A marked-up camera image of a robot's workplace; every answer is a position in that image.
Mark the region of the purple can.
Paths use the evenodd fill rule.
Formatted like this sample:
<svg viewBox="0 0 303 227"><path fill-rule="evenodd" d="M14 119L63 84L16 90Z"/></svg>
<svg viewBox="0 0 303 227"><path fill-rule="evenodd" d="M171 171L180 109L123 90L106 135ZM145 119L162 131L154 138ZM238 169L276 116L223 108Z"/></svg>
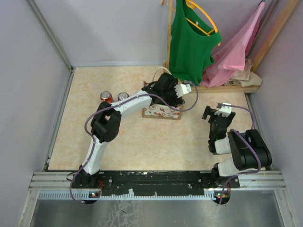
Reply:
<svg viewBox="0 0 303 227"><path fill-rule="evenodd" d="M118 101L123 101L125 99L129 98L129 94L127 92L121 92L118 94Z"/></svg>

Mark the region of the red can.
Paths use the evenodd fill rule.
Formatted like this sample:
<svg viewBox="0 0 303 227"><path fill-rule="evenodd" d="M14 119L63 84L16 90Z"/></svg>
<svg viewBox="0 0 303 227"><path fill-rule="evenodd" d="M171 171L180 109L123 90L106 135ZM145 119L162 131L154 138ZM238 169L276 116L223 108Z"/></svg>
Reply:
<svg viewBox="0 0 303 227"><path fill-rule="evenodd" d="M107 102L107 103L113 103L114 102L114 99L112 97L112 94L108 91L103 91L101 94L100 94L100 100L102 102Z"/></svg>

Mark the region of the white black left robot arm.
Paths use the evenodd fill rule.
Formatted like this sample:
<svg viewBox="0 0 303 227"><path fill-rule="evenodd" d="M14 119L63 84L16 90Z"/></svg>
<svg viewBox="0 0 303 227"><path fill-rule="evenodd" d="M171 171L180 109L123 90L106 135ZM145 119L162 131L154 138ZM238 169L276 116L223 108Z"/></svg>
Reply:
<svg viewBox="0 0 303 227"><path fill-rule="evenodd" d="M176 110L184 103L182 96L190 92L189 84L180 84L172 75L163 73L157 81L125 100L111 104L102 102L96 113L85 122L91 126L88 132L91 143L85 160L73 177L73 186L92 187L95 184L102 157L109 142L117 137L122 119L154 104Z"/></svg>

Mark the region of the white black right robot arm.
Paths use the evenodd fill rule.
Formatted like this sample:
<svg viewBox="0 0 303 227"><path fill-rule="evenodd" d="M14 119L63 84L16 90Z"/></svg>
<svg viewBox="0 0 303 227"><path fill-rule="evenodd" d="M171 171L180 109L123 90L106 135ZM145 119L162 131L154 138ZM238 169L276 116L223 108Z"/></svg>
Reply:
<svg viewBox="0 0 303 227"><path fill-rule="evenodd" d="M233 107L229 103L218 104L217 109L206 106L202 115L203 120L209 117L209 151L213 155L231 155L229 159L216 163L211 170L218 186L227 186L231 177L255 173L272 165L271 153L254 124L245 132L228 130L236 115Z"/></svg>

